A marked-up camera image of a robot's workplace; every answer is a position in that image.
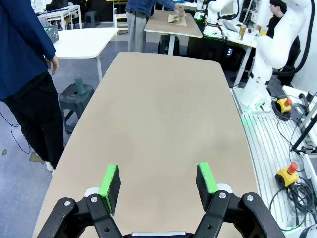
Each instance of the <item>cup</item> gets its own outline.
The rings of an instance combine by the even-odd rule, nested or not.
[[[267,27],[267,26],[261,27],[261,29],[260,29],[260,36],[266,35],[266,34],[267,34],[267,31],[268,31],[268,27]]]
[[[243,40],[243,36],[245,32],[246,32],[246,26],[240,26],[239,40]]]

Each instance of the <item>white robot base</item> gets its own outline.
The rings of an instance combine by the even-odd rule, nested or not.
[[[205,26],[203,35],[208,37],[222,37],[220,29],[216,26],[210,25],[210,23],[207,23]]]

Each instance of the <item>shoe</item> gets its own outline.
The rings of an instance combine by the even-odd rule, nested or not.
[[[46,168],[48,169],[48,171],[53,171],[54,170],[54,168],[53,168],[53,166],[51,165],[50,162],[45,161],[45,163],[46,163]]]

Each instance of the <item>beige tabletop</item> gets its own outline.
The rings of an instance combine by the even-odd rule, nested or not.
[[[196,22],[191,14],[187,13],[185,20],[187,26],[179,26],[174,23],[168,23],[168,15],[173,14],[171,11],[155,10],[153,16],[150,17],[147,25],[145,26],[146,32],[158,32],[164,34],[203,37]]]
[[[186,67],[199,70],[186,70]],[[133,231],[194,232],[204,214],[196,164],[237,196],[256,192],[254,170],[227,81],[214,61],[121,52],[82,114],[44,199],[34,235],[56,202],[79,201],[119,164],[114,219]],[[224,224],[219,237],[239,237]],[[94,227],[81,237],[96,237]]]

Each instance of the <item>gray pants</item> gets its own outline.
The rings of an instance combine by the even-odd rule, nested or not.
[[[144,52],[146,40],[146,32],[144,31],[144,28],[147,24],[146,17],[139,17],[138,14],[127,12],[127,19],[129,28],[128,51]]]

